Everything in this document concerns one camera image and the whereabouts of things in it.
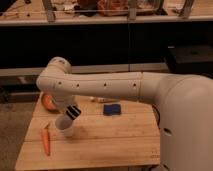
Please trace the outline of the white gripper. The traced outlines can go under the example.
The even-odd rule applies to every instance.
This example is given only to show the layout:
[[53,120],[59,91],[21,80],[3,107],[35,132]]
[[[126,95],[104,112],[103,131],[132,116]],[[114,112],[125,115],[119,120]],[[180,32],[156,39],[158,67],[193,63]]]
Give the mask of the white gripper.
[[65,111],[66,114],[72,119],[75,120],[80,114],[81,110],[75,106],[75,97],[72,95],[68,96],[52,96],[52,101],[56,108],[59,111]]

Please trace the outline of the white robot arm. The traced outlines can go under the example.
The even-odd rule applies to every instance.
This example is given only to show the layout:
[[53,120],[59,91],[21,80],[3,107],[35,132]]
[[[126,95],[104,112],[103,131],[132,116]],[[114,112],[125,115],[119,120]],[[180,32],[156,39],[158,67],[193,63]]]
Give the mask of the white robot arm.
[[58,108],[72,95],[150,104],[157,110],[160,164],[153,171],[213,171],[213,79],[190,74],[124,72],[74,74],[54,57],[36,80]]

